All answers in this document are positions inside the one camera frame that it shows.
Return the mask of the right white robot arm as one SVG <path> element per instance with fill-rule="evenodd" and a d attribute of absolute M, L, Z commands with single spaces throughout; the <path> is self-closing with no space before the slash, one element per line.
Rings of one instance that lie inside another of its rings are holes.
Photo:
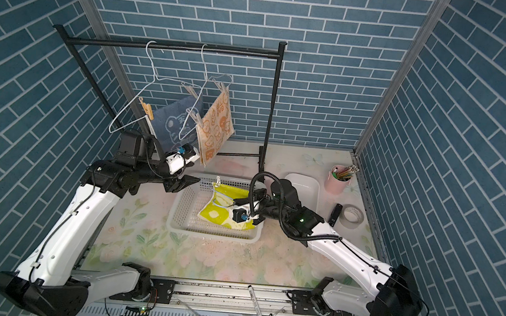
<path fill-rule="evenodd" d="M 304 206 L 297 193 L 289 180 L 261 172 L 252 178 L 248 196 L 234 199 L 227 209 L 235 222 L 258 225 L 265 219 L 276 219 L 289 239 L 323 255 L 356 282 L 357 288 L 352 289 L 335 279 L 322 280 L 311 295 L 319 313 L 424 316 L 421 312 L 429 311 L 410 269 L 402 264 L 394 268 L 358 249 Z"/>

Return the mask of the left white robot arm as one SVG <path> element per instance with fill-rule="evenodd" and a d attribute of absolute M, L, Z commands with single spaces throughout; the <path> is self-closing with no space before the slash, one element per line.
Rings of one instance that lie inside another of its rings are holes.
<path fill-rule="evenodd" d="M 185 144 L 164 152 L 157 139 L 125 132 L 112 160 L 93 163 L 82 177 L 67 209 L 45 239 L 12 272 L 0 272 L 0 294 L 37 316 L 76 316 L 85 305 L 115 295 L 135 301 L 154 297 L 150 269 L 134 263 L 96 274 L 73 269 L 106 216 L 126 195 L 145 183 L 180 192 L 198 179 L 185 174 L 199 160 Z"/>

